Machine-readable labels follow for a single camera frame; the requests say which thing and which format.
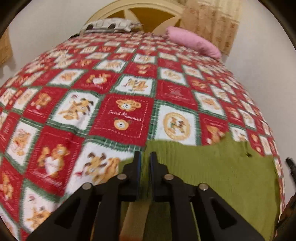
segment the quilt square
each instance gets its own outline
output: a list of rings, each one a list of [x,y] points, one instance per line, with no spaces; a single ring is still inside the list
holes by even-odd
[[[105,138],[90,136],[75,163],[66,187],[66,196],[88,182],[93,185],[105,183],[118,174],[118,164],[132,158],[138,147],[123,145]]]
[[[184,145],[199,145],[199,122],[194,110],[164,101],[155,101],[149,140],[169,140]]]
[[[5,152],[5,157],[18,172],[25,172],[41,129],[42,125],[37,122],[24,118],[19,120]]]
[[[86,56],[86,59],[105,59],[110,53],[101,53],[101,52],[94,52],[88,56]]]
[[[242,127],[229,124],[229,130],[233,140],[237,142],[249,140],[246,130]]]
[[[152,108],[151,98],[108,94],[101,104],[89,134],[103,136],[123,144],[144,146]]]
[[[48,193],[63,196],[82,142],[71,132],[45,126],[29,159],[26,178]]]
[[[263,147],[261,145],[258,134],[250,129],[247,129],[247,134],[249,137],[251,147],[256,150],[260,155],[264,156]]]
[[[18,221],[18,206],[23,176],[4,157],[2,158],[0,172],[0,198],[2,205],[13,219]]]
[[[228,131],[228,125],[225,120],[201,113],[200,128],[202,145],[212,145],[220,142]]]
[[[5,226],[8,228],[10,233],[17,239],[20,240],[19,227],[16,222],[6,213],[5,209],[0,205],[0,217],[2,218]]]
[[[171,69],[158,68],[158,78],[181,85],[187,85],[184,75]]]
[[[34,97],[34,95],[40,90],[40,88],[28,88],[22,95],[16,100],[12,110],[19,114],[22,114],[26,108],[28,102]]]
[[[241,113],[246,127],[256,130],[255,120],[252,118],[252,116],[248,112],[245,112],[243,110],[238,111]]]
[[[73,88],[93,90],[99,94],[106,94],[118,77],[119,74],[111,71],[90,70],[74,84]]]
[[[114,59],[114,60],[103,60],[94,69],[96,70],[111,70],[115,73],[121,72],[127,65],[126,61]]]
[[[57,129],[86,135],[102,97],[93,91],[69,90],[55,106],[47,124]]]
[[[137,53],[133,58],[133,62],[140,64],[155,64],[156,57],[150,55],[141,55]]]
[[[24,180],[20,202],[20,224],[27,232],[33,232],[56,210],[58,197]]]
[[[5,107],[15,93],[16,93],[16,89],[8,88],[0,97],[0,105]]]
[[[269,145],[267,138],[265,136],[261,136],[261,135],[259,135],[259,138],[260,138],[261,144],[263,146],[264,154],[265,155],[272,155],[270,145]]]
[[[66,92],[64,88],[43,87],[27,104],[23,116],[44,124],[54,106]]]
[[[155,79],[123,74],[118,79],[112,91],[153,97],[155,94],[155,86]]]
[[[197,104],[191,90],[168,81],[159,80],[157,82],[156,98],[197,110]]]
[[[71,87],[85,73],[84,69],[66,69],[54,77],[48,86]]]
[[[203,92],[205,94],[212,95],[212,91],[209,88],[207,82],[189,75],[186,76],[186,81],[192,89],[198,92]]]
[[[216,98],[200,92],[194,92],[194,95],[199,103],[199,110],[201,112],[214,115],[222,119],[226,118],[224,110]]]
[[[220,98],[221,100],[231,103],[231,100],[229,99],[227,93],[224,90],[222,90],[214,85],[211,85],[210,87],[211,87],[211,90],[213,91],[214,95],[217,98]]]
[[[18,114],[10,112],[2,124],[2,128],[0,129],[0,151],[2,153],[5,152],[19,118],[20,116]]]
[[[201,72],[198,69],[189,67],[187,65],[182,65],[182,67],[184,69],[185,74],[191,75],[191,76],[196,77],[196,78],[199,78],[201,80],[204,79],[204,77],[202,76]]]
[[[182,69],[181,64],[179,62],[167,60],[164,58],[158,58],[157,65],[158,65],[158,67],[171,69],[171,70],[177,71],[179,73],[183,72],[183,69]]]
[[[154,64],[137,64],[130,62],[124,70],[125,74],[132,74],[143,77],[157,77],[157,67]]]

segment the pillow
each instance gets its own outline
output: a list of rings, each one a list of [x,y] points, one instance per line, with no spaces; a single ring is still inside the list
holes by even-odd
[[[166,31],[168,39],[172,42],[191,48],[216,60],[221,58],[221,53],[214,44],[191,31],[172,26],[167,27]]]
[[[134,22],[124,18],[105,18],[87,23],[80,33],[101,33],[101,32],[130,32],[132,28],[139,27],[140,22]]]

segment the bedspread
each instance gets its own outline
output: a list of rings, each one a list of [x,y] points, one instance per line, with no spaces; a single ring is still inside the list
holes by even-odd
[[[0,215],[25,240],[83,183],[106,182],[147,140],[273,155],[272,131],[220,62],[139,33],[85,34],[41,54],[0,89]]]

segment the pink pillow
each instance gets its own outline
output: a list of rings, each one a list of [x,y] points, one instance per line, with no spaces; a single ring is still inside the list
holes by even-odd
[[[191,31],[172,26],[167,27],[166,31],[168,39],[174,43],[191,48],[216,60],[221,58],[221,53],[214,44]]]

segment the green plaid border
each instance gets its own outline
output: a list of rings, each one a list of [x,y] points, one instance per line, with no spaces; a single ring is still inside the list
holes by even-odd
[[[96,143],[98,145],[101,145],[101,146],[104,146],[104,147],[107,147],[107,148],[110,148],[110,149],[113,149],[116,151],[124,151],[124,152],[133,152],[134,153],[135,151],[142,151],[143,150],[143,147],[140,147],[140,146],[126,145],[126,144],[115,142],[115,141],[112,141],[110,139],[100,137],[100,136],[88,136],[85,139],[83,146],[89,142]]]
[[[98,98],[98,103],[96,104],[93,112],[92,112],[92,115],[91,115],[91,118],[89,120],[89,123],[87,125],[87,128],[85,130],[81,130],[79,128],[77,128],[76,126],[73,126],[73,125],[70,125],[70,124],[62,124],[60,122],[57,122],[55,120],[53,120],[53,117],[54,115],[56,114],[58,108],[60,107],[60,105],[64,102],[64,100],[72,93],[72,92],[81,92],[81,93],[89,93],[89,94],[92,94],[94,95],[95,97]],[[49,115],[49,118],[47,119],[47,122],[46,124],[51,126],[51,127],[54,127],[56,129],[59,129],[59,130],[64,130],[64,131],[70,131],[72,133],[74,133],[75,135],[77,136],[80,136],[80,137],[85,137],[85,135],[88,134],[88,132],[90,131],[91,129],[91,126],[92,126],[92,123],[98,113],[98,110],[100,108],[100,105],[101,105],[101,102],[103,100],[103,98],[105,97],[105,95],[99,95],[98,93],[94,92],[94,91],[85,91],[85,90],[81,90],[81,89],[72,89],[72,90],[69,90],[65,95],[64,97],[58,102],[58,104],[54,107],[54,109],[52,110],[51,114]]]
[[[18,235],[18,240],[21,238],[21,233],[20,233],[20,226],[18,223],[10,216],[10,214],[6,211],[6,209],[2,206],[0,203],[0,207],[2,208],[3,212],[6,214],[6,216],[10,219],[11,222],[17,227],[17,235]]]
[[[5,93],[7,90],[15,90],[13,96],[14,96],[15,93],[17,92],[17,88],[15,88],[15,87],[9,87],[9,88],[7,88],[7,89],[3,92],[3,94],[1,95],[1,97],[4,95],[4,93]],[[5,108],[6,105],[3,105],[2,102],[0,102],[0,106],[3,107],[3,108]]]
[[[189,87],[189,85],[188,85],[188,83],[187,83],[187,80],[186,80],[184,74],[182,74],[182,73],[180,73],[180,72],[178,72],[178,71],[172,70],[172,69],[168,69],[168,70],[174,71],[174,72],[176,72],[176,73],[179,73],[179,74],[181,74],[181,75],[183,76],[185,84],[182,84],[182,83],[178,83],[178,82],[172,81],[172,80],[169,79],[169,78],[162,78],[162,77],[161,77],[161,69],[168,69],[168,68],[158,67],[158,68],[157,68],[157,79],[159,79],[159,80],[168,80],[169,82],[174,83],[174,84],[176,84],[176,85]]]
[[[157,124],[158,124],[158,114],[159,114],[159,109],[160,109],[161,105],[166,105],[166,106],[172,107],[176,110],[193,114],[195,116],[195,131],[196,131],[195,142],[196,142],[196,145],[201,145],[201,140],[200,140],[201,129],[200,129],[200,122],[199,122],[198,113],[192,109],[189,109],[189,108],[186,108],[186,107],[183,107],[180,105],[176,105],[176,104],[173,104],[173,103],[170,103],[167,101],[163,101],[163,100],[155,100],[154,101],[147,140],[153,140],[155,137]]]
[[[183,69],[183,71],[184,71],[185,74],[190,75],[190,76],[192,76],[192,77],[194,77],[194,78],[198,78],[198,79],[200,79],[200,80],[205,80],[204,76],[202,75],[202,72],[201,72],[198,68],[197,68],[197,69],[196,69],[196,68],[192,68],[192,67],[187,66],[187,65],[185,65],[185,64],[182,64],[181,66],[182,66],[182,69]],[[187,73],[187,72],[185,71],[185,67],[192,68],[192,69],[196,69],[196,70],[200,73],[201,78],[196,77],[195,75],[192,75],[192,74]]]
[[[47,193],[45,190],[37,187],[35,184],[33,184],[32,182],[30,182],[28,179],[24,179],[23,184],[22,184],[22,190],[20,193],[20,213],[19,213],[19,218],[20,218],[20,226],[27,232],[27,233],[31,233],[31,231],[29,229],[26,228],[26,226],[24,225],[24,214],[23,214],[23,208],[24,208],[24,197],[25,197],[25,190],[26,188],[30,188],[31,190],[33,190],[34,192],[36,192],[37,194],[39,194],[40,196],[42,196],[42,198],[53,202],[53,203],[58,203],[59,202],[59,197],[53,195],[53,194],[49,194]]]
[[[26,154],[26,156],[25,156],[24,165],[21,166],[20,164],[18,164],[18,163],[17,163],[17,162],[16,162],[16,161],[15,161],[15,160],[14,160],[14,159],[8,154],[8,153],[7,153],[7,149],[8,149],[8,147],[10,146],[12,140],[10,140],[9,144],[7,145],[4,156],[5,156],[5,158],[10,162],[10,164],[11,164],[11,165],[12,165],[12,166],[13,166],[13,167],[14,167],[14,168],[15,168],[20,174],[24,174],[24,172],[25,172],[26,169],[27,169],[27,165],[28,165],[29,157],[30,157],[31,152],[33,151],[34,146],[35,146],[35,144],[36,144],[36,142],[37,142],[37,140],[38,140],[38,138],[39,138],[39,135],[40,135],[40,132],[41,132],[41,130],[42,130],[42,128],[43,128],[43,125],[40,124],[40,123],[38,123],[38,122],[35,122],[35,121],[33,121],[33,120],[30,120],[30,119],[27,119],[27,118],[22,117],[22,118],[20,118],[19,122],[18,122],[17,125],[15,126],[15,129],[13,130],[13,134],[15,133],[16,128],[18,127],[18,125],[19,125],[20,122],[25,123],[25,124],[27,124],[27,125],[30,125],[30,126],[32,126],[32,127],[34,127],[34,128],[37,129],[37,133],[36,133],[36,135],[34,136],[34,138],[32,139],[31,145],[30,145],[30,147],[29,147],[29,149],[28,149],[28,152],[27,152],[27,154]]]
[[[122,68],[120,69],[120,71],[114,71],[112,69],[97,69],[97,67],[104,61],[108,61],[108,62],[111,62],[111,61],[114,61],[114,60],[117,60],[117,61],[123,61],[123,66]],[[122,59],[113,59],[113,60],[108,60],[108,59],[103,59],[101,60],[98,64],[96,64],[92,69],[93,70],[105,70],[105,71],[112,71],[114,73],[117,73],[117,74],[120,74],[125,68],[126,66],[128,65],[129,61],[125,61],[125,60],[122,60]]]
[[[54,78],[56,78],[58,75],[63,74],[63,72],[66,71],[66,70],[83,70],[83,72],[82,72],[81,74],[79,74],[79,75],[75,78],[75,80],[74,80],[70,85],[64,85],[64,84],[51,84],[51,83],[50,83],[51,81],[54,80]],[[85,73],[87,73],[87,72],[88,72],[87,69],[65,69],[65,70],[63,70],[62,72],[60,72],[59,74],[57,74],[55,77],[53,77],[53,78],[52,78],[52,79],[46,84],[46,86],[51,86],[51,87],[61,87],[61,88],[71,88],[71,87],[77,82],[77,80],[79,80],[80,77],[81,77],[82,75],[84,75]]]
[[[216,99],[215,97],[213,97],[213,96],[211,96],[211,95],[208,95],[208,94],[205,94],[205,93],[202,93],[202,92],[195,91],[195,90],[192,90],[192,92],[193,92],[193,96],[194,96],[196,102],[198,103],[198,111],[199,111],[199,112],[201,112],[201,113],[205,113],[205,114],[207,114],[207,115],[211,115],[211,116],[214,116],[214,117],[217,117],[217,118],[222,119],[222,120],[227,120],[227,116],[226,116],[226,114],[225,114],[224,109],[222,108],[221,104],[217,101],[217,99]],[[211,98],[214,98],[214,99],[217,101],[217,103],[220,105],[220,107],[221,107],[222,112],[223,112],[224,115],[220,115],[220,114],[216,114],[216,113],[213,113],[213,112],[211,112],[211,111],[208,111],[208,110],[204,110],[204,109],[202,108],[202,103],[200,103],[200,101],[198,100],[198,98],[197,98],[197,96],[195,95],[195,93],[203,94],[203,95],[209,96],[209,97],[211,97]]]
[[[146,62],[146,63],[141,63],[141,62],[135,62],[134,59],[136,58],[137,55],[141,56],[150,56],[150,57],[155,57],[153,62]],[[137,64],[156,64],[157,63],[157,56],[151,56],[151,55],[144,55],[140,53],[136,53],[133,58],[131,59],[132,62],[137,63]]]
[[[38,91],[39,90],[41,90],[41,86],[39,86],[39,87],[30,87],[30,88],[28,88],[28,89],[26,89],[25,91],[27,91],[27,90],[29,90],[29,89],[36,89],[37,91],[30,97],[30,99],[28,99],[28,101],[27,101],[27,103],[25,103],[24,104],[24,106],[23,106],[23,108],[22,109],[17,109],[17,108],[12,108],[11,110],[13,111],[13,112],[16,112],[16,113],[18,113],[18,114],[23,114],[23,112],[24,112],[24,110],[25,110],[25,108],[26,108],[26,106],[27,106],[27,104],[31,101],[31,99],[38,93]]]
[[[124,91],[119,91],[119,90],[116,90],[116,87],[120,85],[122,79],[126,76],[131,76],[131,77],[134,77],[136,79],[138,78],[141,78],[141,79],[145,79],[145,80],[152,80],[152,87],[151,87],[151,92],[149,95],[146,95],[146,94],[139,94],[139,93],[130,93],[130,92],[124,92]],[[135,75],[132,75],[132,74],[122,74],[116,81],[116,83],[113,85],[112,89],[110,90],[110,93],[113,92],[113,93],[119,93],[119,94],[124,94],[124,95],[131,95],[131,96],[146,96],[146,97],[155,97],[156,95],[156,85],[157,85],[157,81],[156,79],[153,79],[153,78],[145,78],[145,77],[140,77],[140,76],[135,76]]]

